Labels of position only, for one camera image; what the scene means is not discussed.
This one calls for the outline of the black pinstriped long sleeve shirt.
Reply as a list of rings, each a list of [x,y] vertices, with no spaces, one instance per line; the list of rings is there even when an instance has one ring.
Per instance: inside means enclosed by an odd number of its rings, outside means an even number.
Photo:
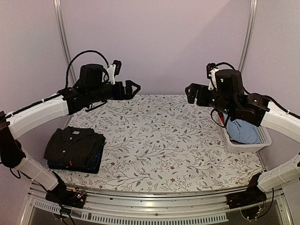
[[[87,168],[96,162],[105,144],[103,134],[92,128],[68,126],[56,129],[44,153],[44,159],[63,165]]]

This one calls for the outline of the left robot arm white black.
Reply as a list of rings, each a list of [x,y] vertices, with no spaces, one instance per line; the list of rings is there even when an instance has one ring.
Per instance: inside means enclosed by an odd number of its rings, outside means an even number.
[[[16,112],[0,113],[0,161],[15,168],[31,180],[41,184],[59,203],[66,203],[70,194],[62,181],[38,161],[28,155],[17,141],[25,133],[56,118],[72,115],[93,103],[107,100],[130,100],[141,89],[131,80],[115,81],[121,62],[115,60],[108,68],[87,64],[80,68],[79,79],[73,87],[65,87],[52,96],[35,102]]]

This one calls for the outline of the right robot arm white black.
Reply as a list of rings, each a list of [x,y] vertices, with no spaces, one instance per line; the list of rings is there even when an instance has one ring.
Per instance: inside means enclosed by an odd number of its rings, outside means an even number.
[[[212,69],[208,72],[210,84],[192,83],[185,88],[187,101],[198,106],[212,107],[235,119],[257,127],[275,130],[297,142],[300,140],[300,120],[284,111],[270,97],[258,93],[245,94],[241,73],[233,69]],[[300,176],[300,156],[296,155],[276,168],[252,177],[242,200],[253,204],[261,192],[288,183]]]

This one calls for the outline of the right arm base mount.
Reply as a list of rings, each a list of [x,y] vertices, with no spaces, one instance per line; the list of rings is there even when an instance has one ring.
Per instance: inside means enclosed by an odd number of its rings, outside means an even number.
[[[257,186],[258,178],[261,174],[262,173],[259,172],[250,179],[245,191],[226,195],[226,204],[230,209],[244,207],[267,200],[265,192],[261,191]]]

